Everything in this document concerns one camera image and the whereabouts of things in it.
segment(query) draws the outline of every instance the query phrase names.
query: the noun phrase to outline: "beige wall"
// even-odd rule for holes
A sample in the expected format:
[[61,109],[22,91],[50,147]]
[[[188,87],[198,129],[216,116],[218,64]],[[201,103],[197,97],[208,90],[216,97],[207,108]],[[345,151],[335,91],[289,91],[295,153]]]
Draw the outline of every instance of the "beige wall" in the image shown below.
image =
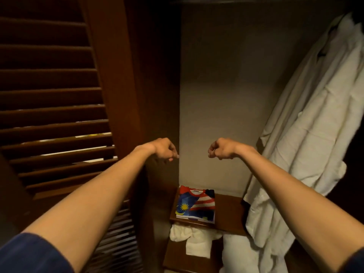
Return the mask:
[[180,184],[243,195],[248,168],[208,159],[210,143],[256,144],[286,82],[341,9],[326,1],[182,6]]

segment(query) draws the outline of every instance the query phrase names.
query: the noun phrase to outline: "navy blue sleeve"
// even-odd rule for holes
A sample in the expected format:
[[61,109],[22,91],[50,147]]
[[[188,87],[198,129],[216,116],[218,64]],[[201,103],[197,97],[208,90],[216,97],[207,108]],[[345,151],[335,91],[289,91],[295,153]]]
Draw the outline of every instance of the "navy blue sleeve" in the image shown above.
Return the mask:
[[364,248],[357,251],[349,258],[340,273],[362,273],[364,272]]
[[70,263],[48,241],[22,233],[0,248],[1,273],[73,273]]

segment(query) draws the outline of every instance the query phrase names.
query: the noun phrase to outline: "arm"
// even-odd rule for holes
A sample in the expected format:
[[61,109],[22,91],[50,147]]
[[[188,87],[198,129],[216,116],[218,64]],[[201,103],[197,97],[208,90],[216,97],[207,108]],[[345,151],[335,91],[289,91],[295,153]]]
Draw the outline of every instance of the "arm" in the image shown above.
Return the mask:
[[178,158],[169,139],[137,146],[128,156],[85,183],[52,207],[23,232],[37,234],[80,272],[118,212],[131,184],[152,154]]
[[220,138],[209,157],[239,157],[259,180],[294,233],[331,271],[364,247],[364,225],[312,188],[261,156],[253,147]]

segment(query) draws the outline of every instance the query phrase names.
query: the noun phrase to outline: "shelf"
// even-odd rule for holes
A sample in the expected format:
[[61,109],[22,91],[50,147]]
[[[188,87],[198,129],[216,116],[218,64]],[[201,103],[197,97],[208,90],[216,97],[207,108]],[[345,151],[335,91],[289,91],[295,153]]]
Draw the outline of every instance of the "shelf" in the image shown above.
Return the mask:
[[240,197],[230,195],[215,194],[215,224],[198,220],[190,220],[176,217],[176,207],[179,190],[177,191],[173,208],[170,214],[172,222],[179,222],[195,227],[207,227],[221,231],[226,231],[235,235],[246,236],[245,221],[249,211],[249,204]]
[[212,241],[211,257],[202,258],[186,255],[186,241],[169,240],[163,267],[182,273],[218,273],[222,267],[222,238]]

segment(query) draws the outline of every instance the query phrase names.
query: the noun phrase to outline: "lower shelf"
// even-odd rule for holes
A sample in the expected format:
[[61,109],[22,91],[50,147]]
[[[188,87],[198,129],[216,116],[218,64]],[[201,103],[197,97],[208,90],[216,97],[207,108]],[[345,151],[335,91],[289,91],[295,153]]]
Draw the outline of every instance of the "lower shelf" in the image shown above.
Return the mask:
[[174,242],[169,240],[163,267],[182,273],[218,273],[222,267],[223,241],[212,241],[211,257],[201,258],[186,255],[186,241]]

